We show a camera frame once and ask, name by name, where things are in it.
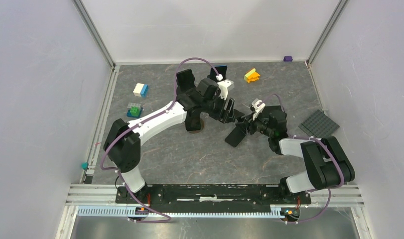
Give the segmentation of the black folding phone stand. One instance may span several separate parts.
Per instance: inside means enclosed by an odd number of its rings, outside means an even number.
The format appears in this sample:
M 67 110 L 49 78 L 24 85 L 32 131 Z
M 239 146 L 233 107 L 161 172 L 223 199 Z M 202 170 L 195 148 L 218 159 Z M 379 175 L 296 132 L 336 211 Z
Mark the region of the black folding phone stand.
M 247 128 L 242 124 L 237 124 L 230 134 L 225 138 L 225 142 L 232 147 L 237 147 L 246 137 L 246 135 Z

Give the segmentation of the blue edged black phone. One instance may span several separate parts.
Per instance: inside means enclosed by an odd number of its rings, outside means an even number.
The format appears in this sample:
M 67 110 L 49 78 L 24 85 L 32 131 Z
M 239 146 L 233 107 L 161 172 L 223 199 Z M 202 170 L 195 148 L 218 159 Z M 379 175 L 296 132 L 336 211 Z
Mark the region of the blue edged black phone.
M 223 80 L 225 80 L 227 78 L 226 77 L 226 72 L 228 68 L 227 65 L 216 65 L 214 67 L 215 69 L 211 68 L 208 78 L 214 81 L 218 81 L 216 78 L 217 76 L 216 72 L 218 72 L 220 75 L 222 75 Z

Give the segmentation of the teal edged black phone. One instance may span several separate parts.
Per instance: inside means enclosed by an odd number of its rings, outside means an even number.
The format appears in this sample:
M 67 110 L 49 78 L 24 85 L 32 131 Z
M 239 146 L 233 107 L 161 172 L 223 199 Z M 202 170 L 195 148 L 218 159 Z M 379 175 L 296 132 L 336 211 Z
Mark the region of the teal edged black phone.
M 176 74 L 177 91 L 186 92 L 195 88 L 195 77 L 191 69 L 180 71 Z

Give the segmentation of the grey stand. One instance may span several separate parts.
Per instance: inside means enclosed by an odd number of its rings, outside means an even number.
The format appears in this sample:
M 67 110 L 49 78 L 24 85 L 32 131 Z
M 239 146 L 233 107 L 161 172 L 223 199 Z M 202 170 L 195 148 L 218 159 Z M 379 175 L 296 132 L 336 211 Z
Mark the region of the grey stand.
M 193 134 L 195 134 L 195 133 L 200 133 L 200 132 L 204 129 L 204 126 L 205 126 L 204 121 L 201 120 L 201 121 L 200 121 L 200 129 L 199 129 L 199 130 L 192 130 L 192 131 L 189 131 L 189 133 L 193 133 Z

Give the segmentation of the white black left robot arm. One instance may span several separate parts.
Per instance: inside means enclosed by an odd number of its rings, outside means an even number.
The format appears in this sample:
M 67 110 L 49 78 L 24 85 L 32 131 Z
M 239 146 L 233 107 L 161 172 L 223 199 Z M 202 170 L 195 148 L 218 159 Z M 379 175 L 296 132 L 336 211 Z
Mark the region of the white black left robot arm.
M 234 100 L 229 92 L 234 87 L 231 80 L 221 75 L 204 78 L 195 84 L 193 76 L 176 79 L 176 96 L 173 101 L 142 118 L 125 122 L 116 120 L 104 144 L 104 157 L 113 163 L 128 196 L 135 203 L 147 197 L 146 182 L 139 163 L 141 146 L 160 132 L 177 124 L 185 123 L 187 131 L 201 130 L 201 113 L 208 113 L 222 122 L 234 122 Z

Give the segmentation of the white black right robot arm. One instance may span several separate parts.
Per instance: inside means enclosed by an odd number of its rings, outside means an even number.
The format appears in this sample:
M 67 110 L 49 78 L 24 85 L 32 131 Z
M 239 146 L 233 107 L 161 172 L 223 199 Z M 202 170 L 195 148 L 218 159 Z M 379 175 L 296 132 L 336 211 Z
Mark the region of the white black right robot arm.
M 303 159 L 305 171 L 280 182 L 278 197 L 282 202 L 293 202 L 299 192 L 338 188 L 355 179 L 355 170 L 336 137 L 291 136 L 286 117 L 282 110 L 268 107 L 239 120 L 246 133 L 267 136 L 272 152 Z

